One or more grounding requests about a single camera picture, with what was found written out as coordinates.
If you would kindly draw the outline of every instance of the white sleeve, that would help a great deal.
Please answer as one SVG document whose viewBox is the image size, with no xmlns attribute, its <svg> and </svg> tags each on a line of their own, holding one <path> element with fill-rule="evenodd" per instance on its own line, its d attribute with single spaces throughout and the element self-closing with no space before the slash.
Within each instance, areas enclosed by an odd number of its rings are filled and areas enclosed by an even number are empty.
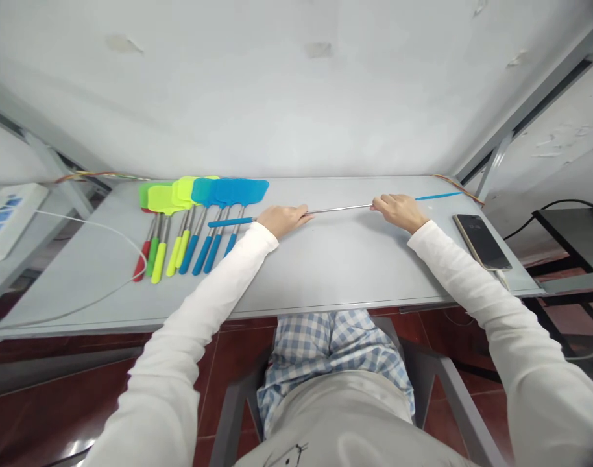
<svg viewBox="0 0 593 467">
<path fill-rule="evenodd" d="M 593 381 L 565 361 L 534 313 L 433 221 L 408 245 L 487 332 L 507 395 L 515 460 L 522 466 L 593 463 Z"/>
<path fill-rule="evenodd" d="M 232 312 L 266 255 L 278 246 L 254 222 L 180 309 L 145 345 L 130 370 L 128 390 L 106 422 L 84 467 L 190 467 L 197 439 L 197 362 Z"/>
</svg>

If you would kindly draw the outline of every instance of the wall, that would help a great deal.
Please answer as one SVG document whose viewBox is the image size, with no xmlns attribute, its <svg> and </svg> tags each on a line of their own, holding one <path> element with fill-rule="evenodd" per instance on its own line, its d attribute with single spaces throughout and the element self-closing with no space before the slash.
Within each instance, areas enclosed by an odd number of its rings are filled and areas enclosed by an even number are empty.
<svg viewBox="0 0 593 467">
<path fill-rule="evenodd" d="M 0 0 L 0 96 L 100 169 L 447 172 L 592 27 L 593 0 Z"/>
<path fill-rule="evenodd" d="M 30 147 L 0 128 L 0 184 L 52 181 Z"/>
<path fill-rule="evenodd" d="M 468 188 L 475 190 L 479 177 Z M 564 198 L 593 202 L 593 68 L 509 146 L 484 212 L 508 235 L 532 211 Z M 563 203 L 554 208 L 580 208 Z M 538 222 L 508 240 L 515 254 L 533 261 L 560 251 Z"/>
</svg>

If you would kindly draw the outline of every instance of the chair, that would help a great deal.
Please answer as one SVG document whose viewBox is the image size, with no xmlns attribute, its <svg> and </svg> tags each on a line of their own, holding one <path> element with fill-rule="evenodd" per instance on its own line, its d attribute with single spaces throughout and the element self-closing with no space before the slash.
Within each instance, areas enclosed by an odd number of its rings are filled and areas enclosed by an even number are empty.
<svg viewBox="0 0 593 467">
<path fill-rule="evenodd" d="M 390 318 L 374 317 L 372 320 L 392 339 L 405 362 L 415 395 L 414 424 L 424 429 L 433 383 L 435 376 L 439 376 L 470 460 L 482 467 L 507 466 L 452 361 L 429 348 L 399 339 Z M 262 352 L 254 363 L 252 372 L 228 387 L 212 448 L 210 467 L 227 467 L 236 463 L 246 401 L 258 437 L 263 439 L 256 391 L 263 383 L 271 352 L 271 347 Z"/>
</svg>

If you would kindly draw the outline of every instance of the plaid pants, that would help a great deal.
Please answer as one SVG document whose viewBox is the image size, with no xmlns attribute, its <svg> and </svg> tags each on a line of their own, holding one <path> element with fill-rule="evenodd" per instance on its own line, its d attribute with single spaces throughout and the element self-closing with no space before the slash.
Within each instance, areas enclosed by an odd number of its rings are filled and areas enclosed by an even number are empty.
<svg viewBox="0 0 593 467">
<path fill-rule="evenodd" d="M 311 378 L 345 370 L 385 376 L 407 394 L 411 414 L 415 412 L 413 387 L 398 349 L 366 310 L 280 317 L 271 365 L 258 389 L 264 433 L 270 415 L 290 391 Z"/>
</svg>

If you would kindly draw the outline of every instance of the yellow handle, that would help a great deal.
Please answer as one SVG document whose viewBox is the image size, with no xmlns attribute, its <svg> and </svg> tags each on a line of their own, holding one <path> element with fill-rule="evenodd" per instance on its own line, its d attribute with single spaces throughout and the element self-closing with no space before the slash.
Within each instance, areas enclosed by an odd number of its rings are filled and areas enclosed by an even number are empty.
<svg viewBox="0 0 593 467">
<path fill-rule="evenodd" d="M 154 270 L 152 271 L 152 283 L 160 282 L 162 279 L 162 267 L 165 264 L 165 255 L 167 254 L 167 244 L 160 243 L 158 251 L 156 252 L 156 261 L 154 262 Z"/>
<path fill-rule="evenodd" d="M 186 248 L 188 247 L 188 240 L 191 238 L 191 231 L 184 230 L 182 234 L 182 243 L 180 243 L 180 250 L 178 250 L 178 257 L 175 259 L 175 267 L 180 268 L 182 266 L 182 262 L 184 260 L 184 253 L 186 253 Z"/>
<path fill-rule="evenodd" d="M 171 277 L 175 274 L 175 259 L 178 257 L 181 242 L 182 237 L 177 237 L 175 239 L 175 244 L 173 245 L 171 256 L 169 257 L 169 264 L 167 265 L 167 277 Z"/>
</svg>

